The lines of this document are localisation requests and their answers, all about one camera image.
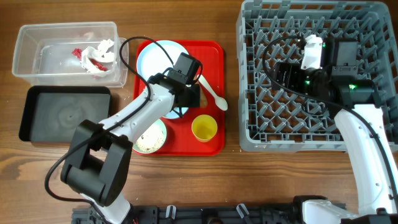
red tray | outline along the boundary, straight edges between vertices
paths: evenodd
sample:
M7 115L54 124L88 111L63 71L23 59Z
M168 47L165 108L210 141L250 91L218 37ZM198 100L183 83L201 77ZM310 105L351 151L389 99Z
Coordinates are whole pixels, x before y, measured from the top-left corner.
M203 75L218 96L224 97L224 52L219 44L214 41L202 40L174 40L185 47L188 53L203 64ZM137 55L149 45L150 41L143 42L137 50ZM145 84L134 77L133 99L137 98L145 88ZM165 144L150 156L214 156L225 145L225 120L224 111L220 110L214 98L207 90L202 88L208 106L206 108L189 108L183 118L161 120L167 128ZM198 141L192 133L192 121L201 114L212 116L218 125L216 136L209 142Z

dish rack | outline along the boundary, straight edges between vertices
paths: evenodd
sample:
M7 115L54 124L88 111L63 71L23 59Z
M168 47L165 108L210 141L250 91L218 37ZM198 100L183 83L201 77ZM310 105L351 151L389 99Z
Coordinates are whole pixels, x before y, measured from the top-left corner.
M398 149L398 50L387 6L381 2L258 1L242 3L236 22L239 62L239 142L245 151L346 151L325 105L284 90L271 90L264 74L265 47L278 37L354 38L358 40L358 77L371 79L382 100L384 129ZM273 46L268 69L276 62L300 63L296 40Z

yellow mug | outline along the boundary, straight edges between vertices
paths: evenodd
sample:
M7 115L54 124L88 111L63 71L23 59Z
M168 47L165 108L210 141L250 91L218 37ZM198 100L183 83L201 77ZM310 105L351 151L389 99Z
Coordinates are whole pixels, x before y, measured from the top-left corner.
M217 133L217 122L209 115L197 116L192 121L192 133L200 142L210 141Z

black baking pan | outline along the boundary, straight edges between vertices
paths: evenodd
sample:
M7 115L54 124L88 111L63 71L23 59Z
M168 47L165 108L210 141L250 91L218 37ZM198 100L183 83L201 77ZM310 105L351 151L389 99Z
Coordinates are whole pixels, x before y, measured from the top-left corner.
M70 142L85 119L109 117L111 92L103 86L33 86L26 96L19 139Z

wooden surface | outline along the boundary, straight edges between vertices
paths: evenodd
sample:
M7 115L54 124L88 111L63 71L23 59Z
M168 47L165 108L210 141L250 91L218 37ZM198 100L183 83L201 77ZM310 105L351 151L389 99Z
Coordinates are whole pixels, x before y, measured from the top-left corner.
M236 205L290 202L295 195L324 195L358 209L358 196L348 155L340 152L295 154L245 153L238 139L238 63L235 22L241 1L135 1L0 4L0 223L69 223L73 207L44 190L50 166L67 145L21 142L19 125L30 85L11 73L19 28L24 24L114 21L120 37L215 40L225 50L226 145L215 157L142 157L133 154L126 198L134 205ZM393 0L387 3L394 8ZM398 24L392 14L393 24ZM130 64L136 47L130 46ZM116 111L131 101L133 75L124 88L112 90ZM51 188L78 197L59 180Z

